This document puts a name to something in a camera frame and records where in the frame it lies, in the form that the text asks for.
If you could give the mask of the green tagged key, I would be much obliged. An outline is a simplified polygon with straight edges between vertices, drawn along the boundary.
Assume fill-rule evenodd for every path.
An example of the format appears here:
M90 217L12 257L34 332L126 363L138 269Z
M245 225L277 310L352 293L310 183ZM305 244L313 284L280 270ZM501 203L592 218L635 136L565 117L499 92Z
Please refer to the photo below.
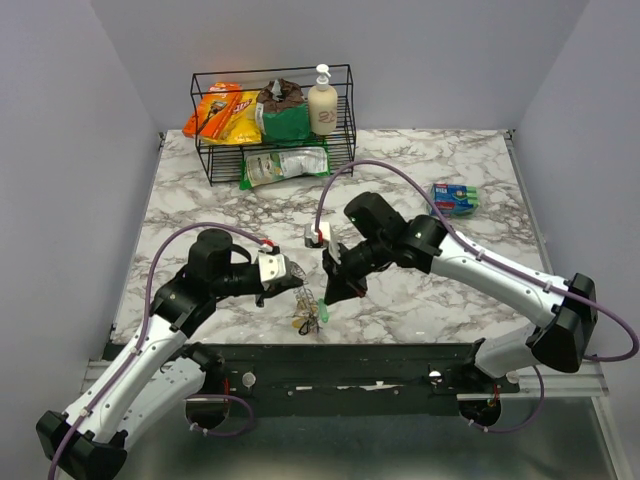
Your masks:
M327 323L329 321L328 307L323 298L319 298L317 301L318 317L321 322Z

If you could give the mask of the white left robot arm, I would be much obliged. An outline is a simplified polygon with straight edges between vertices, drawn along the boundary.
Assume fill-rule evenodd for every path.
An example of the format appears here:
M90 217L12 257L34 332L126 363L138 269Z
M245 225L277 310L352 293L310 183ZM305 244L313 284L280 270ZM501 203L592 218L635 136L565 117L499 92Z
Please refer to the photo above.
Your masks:
M59 469L74 479L114 478L153 423L191 395L220 387L222 372L213 361L174 357L217 303L252 295L263 306L303 285L271 241L214 222L193 227L199 234L186 264L158 290L146 289L134 337L82 396L37 422L50 478Z

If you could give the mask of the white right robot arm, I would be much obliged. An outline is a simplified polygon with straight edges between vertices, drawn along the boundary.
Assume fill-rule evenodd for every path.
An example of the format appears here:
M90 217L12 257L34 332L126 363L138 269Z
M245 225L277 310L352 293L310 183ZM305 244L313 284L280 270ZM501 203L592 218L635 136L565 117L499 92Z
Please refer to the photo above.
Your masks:
M367 277L390 265L415 269L470 286L511 307L527 326L474 343L460 379L480 392L496 378L529 366L562 373L579 370L597 323L592 302L595 284L587 276L566 280L526 268L447 231L443 221L426 214L405 220L377 193L354 198L344 214L362 236L353 248L338 242L327 222L312 226L324 246L328 281L324 301L332 305L363 297Z

